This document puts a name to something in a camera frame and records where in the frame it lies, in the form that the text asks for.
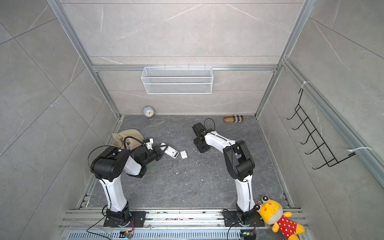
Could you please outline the white battery cover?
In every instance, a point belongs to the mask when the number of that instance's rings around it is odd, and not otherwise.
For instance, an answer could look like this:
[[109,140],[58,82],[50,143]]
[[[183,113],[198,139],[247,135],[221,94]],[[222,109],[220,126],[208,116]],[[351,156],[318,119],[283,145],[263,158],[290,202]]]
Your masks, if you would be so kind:
[[187,159],[188,158],[188,155],[187,155],[186,151],[181,151],[180,152],[180,156],[181,156],[182,159]]

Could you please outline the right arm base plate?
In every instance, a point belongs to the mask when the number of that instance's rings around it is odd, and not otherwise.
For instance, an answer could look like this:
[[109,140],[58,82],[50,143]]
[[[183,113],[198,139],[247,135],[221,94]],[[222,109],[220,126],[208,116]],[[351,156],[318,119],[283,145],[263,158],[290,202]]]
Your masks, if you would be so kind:
[[241,211],[229,211],[224,209],[222,215],[226,227],[264,227],[265,223],[259,213],[250,211],[242,213]]

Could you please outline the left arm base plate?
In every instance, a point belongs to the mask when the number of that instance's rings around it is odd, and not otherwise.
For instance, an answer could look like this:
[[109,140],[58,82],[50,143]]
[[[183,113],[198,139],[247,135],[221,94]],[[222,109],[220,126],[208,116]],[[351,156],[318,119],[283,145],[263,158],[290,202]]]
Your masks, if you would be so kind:
[[107,210],[106,220],[104,221],[104,227],[112,228],[125,228],[132,227],[142,228],[146,219],[147,212],[133,211],[133,212],[111,212]]

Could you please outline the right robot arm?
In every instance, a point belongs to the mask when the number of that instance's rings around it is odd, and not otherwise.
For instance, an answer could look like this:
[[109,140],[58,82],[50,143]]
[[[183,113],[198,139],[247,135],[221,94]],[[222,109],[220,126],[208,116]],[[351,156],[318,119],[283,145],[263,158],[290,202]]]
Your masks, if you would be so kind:
[[212,129],[206,129],[202,123],[194,124],[192,129],[196,135],[194,144],[200,153],[212,147],[223,153],[227,171],[235,180],[238,221],[243,225],[249,224],[256,213],[252,190],[255,162],[247,144],[243,140],[225,138]]

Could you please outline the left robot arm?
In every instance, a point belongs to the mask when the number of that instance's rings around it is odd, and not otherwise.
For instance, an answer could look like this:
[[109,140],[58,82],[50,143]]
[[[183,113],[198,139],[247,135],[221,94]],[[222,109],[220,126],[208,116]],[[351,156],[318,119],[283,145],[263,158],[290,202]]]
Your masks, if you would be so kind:
[[112,220],[115,225],[125,227],[133,218],[122,189],[122,173],[142,178],[147,171],[147,165],[153,161],[159,161],[168,147],[162,144],[148,149],[142,145],[129,150],[105,146],[106,149],[88,163],[91,172],[104,189],[108,201],[106,210],[108,220]]

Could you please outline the white remote control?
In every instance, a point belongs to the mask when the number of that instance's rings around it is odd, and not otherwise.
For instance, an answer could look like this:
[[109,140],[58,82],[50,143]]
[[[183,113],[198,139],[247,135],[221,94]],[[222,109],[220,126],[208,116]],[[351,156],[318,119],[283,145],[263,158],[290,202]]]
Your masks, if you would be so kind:
[[168,155],[173,159],[176,159],[177,156],[179,155],[179,152],[177,150],[175,150],[174,148],[170,147],[165,143],[161,143],[160,149],[162,150],[162,152],[164,152],[164,154]]

